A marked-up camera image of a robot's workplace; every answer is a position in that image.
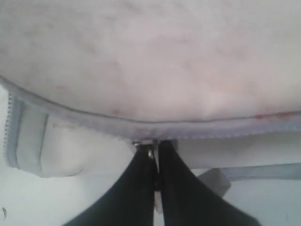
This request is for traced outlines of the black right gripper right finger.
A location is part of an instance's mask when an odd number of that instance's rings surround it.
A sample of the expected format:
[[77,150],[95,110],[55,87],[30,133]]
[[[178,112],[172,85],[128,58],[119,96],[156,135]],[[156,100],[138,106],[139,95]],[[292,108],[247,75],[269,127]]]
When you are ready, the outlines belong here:
[[164,222],[167,226],[247,226],[249,216],[204,185],[170,141],[158,146]]

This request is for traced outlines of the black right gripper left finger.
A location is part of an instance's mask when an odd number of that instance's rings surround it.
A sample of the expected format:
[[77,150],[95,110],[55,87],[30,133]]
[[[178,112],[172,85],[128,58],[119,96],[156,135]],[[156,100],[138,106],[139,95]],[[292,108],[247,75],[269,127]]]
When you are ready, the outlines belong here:
[[68,226],[151,226],[157,165],[154,144],[138,144],[117,182]]

